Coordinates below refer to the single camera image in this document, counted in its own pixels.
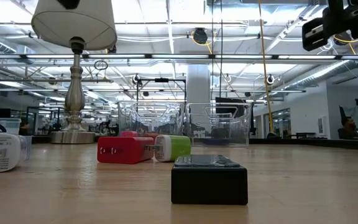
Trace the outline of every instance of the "silver lamp base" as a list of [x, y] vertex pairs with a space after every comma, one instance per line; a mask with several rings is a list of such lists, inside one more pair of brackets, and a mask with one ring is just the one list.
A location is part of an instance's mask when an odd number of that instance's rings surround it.
[[82, 131], [54, 131], [50, 135], [52, 144], [91, 144], [95, 133]]

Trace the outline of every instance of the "green charger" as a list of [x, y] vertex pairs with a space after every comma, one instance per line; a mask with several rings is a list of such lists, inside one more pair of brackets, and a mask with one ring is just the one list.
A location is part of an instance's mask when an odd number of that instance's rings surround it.
[[159, 135], [155, 138], [154, 156], [159, 162], [173, 162], [190, 155], [191, 141], [186, 136]]

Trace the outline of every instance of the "white power adapter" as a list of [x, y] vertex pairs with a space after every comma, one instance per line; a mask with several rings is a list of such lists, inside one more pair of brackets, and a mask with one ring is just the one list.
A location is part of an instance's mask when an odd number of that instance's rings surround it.
[[0, 172], [11, 170], [24, 161], [27, 147], [25, 137], [0, 133]]

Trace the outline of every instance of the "white lamp shade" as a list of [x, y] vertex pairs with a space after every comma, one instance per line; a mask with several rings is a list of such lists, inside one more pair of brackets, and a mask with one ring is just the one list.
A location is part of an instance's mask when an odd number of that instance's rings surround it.
[[103, 50], [117, 42], [110, 0], [82, 0], [74, 10], [56, 0], [39, 0], [31, 25], [42, 40], [64, 47], [71, 47], [73, 37], [85, 40], [84, 50]]

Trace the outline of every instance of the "wooden table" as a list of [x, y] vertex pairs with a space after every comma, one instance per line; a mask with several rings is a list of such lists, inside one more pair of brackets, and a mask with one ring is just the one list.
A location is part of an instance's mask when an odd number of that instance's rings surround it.
[[193, 153], [248, 168], [248, 206], [172, 205], [170, 163], [100, 164], [96, 145], [40, 144], [27, 164], [0, 174], [0, 223], [358, 223], [358, 151], [251, 145]]

